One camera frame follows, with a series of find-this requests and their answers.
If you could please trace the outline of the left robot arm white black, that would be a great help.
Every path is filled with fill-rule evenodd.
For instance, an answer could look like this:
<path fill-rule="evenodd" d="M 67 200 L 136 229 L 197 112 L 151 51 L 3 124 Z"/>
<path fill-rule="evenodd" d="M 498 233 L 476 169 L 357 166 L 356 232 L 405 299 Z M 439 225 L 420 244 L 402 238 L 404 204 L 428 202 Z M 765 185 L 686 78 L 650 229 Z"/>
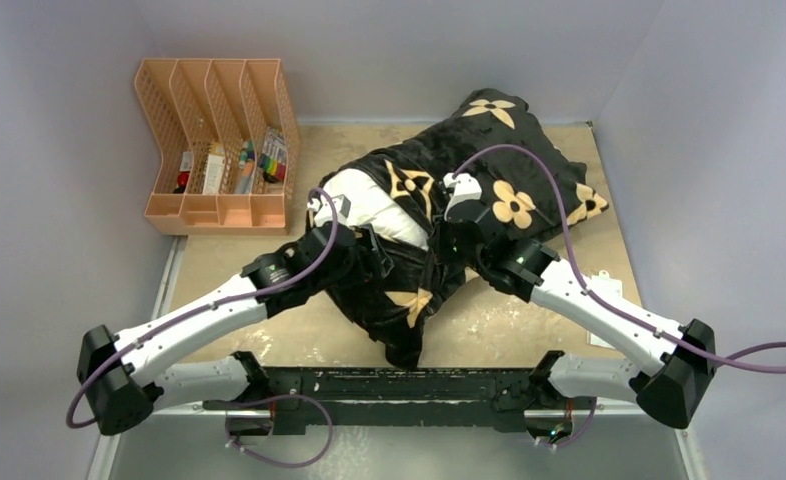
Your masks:
<path fill-rule="evenodd" d="M 80 387 L 66 424 L 95 425 L 105 436 L 125 432 L 168 400 L 169 370 L 187 355 L 326 289 L 380 281 L 392 268 L 371 226 L 332 221 L 259 255 L 214 291 L 167 315 L 119 333 L 94 327 L 81 340 Z"/>

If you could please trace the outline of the black pillowcase with beige flowers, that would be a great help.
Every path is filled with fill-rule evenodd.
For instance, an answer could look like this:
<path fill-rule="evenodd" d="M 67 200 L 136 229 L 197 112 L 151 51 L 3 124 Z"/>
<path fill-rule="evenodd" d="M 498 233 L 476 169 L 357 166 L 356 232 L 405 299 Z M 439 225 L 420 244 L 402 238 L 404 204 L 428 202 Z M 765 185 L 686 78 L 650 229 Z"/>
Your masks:
<path fill-rule="evenodd" d="M 598 216 L 609 202 L 521 97 L 472 91 L 444 120 L 372 150 L 321 179 L 370 225 L 393 266 L 382 280 L 328 293 L 401 369 L 418 365 L 429 318 L 502 246 L 540 242 Z"/>

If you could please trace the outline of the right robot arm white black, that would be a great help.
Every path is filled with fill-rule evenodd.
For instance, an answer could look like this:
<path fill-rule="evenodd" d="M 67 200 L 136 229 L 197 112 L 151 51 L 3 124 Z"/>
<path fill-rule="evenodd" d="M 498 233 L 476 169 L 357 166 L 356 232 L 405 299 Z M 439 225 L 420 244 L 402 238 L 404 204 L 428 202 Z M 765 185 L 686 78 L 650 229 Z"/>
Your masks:
<path fill-rule="evenodd" d="M 545 356 L 530 381 L 538 404 L 608 398 L 634 403 L 668 427 L 689 426 L 716 374 L 708 358 L 716 351 L 709 325 L 698 319 L 681 324 L 618 295 L 595 293 L 568 259 L 512 233 L 478 200 L 437 216 L 429 245 L 438 262 L 464 264 L 495 290 L 555 312 L 622 353 L 620 360 Z"/>

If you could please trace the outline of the white pillow insert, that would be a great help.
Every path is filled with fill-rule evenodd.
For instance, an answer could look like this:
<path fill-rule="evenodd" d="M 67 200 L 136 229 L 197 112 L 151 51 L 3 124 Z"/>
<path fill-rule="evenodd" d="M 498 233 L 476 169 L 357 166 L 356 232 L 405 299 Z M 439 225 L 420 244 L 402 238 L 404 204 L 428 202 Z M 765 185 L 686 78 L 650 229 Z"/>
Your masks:
<path fill-rule="evenodd" d="M 357 169 L 344 169 L 326 180 L 322 188 L 332 198 L 342 195 L 349 200 L 348 225 L 371 224 L 377 234 L 427 249 L 426 230 L 368 174 Z"/>

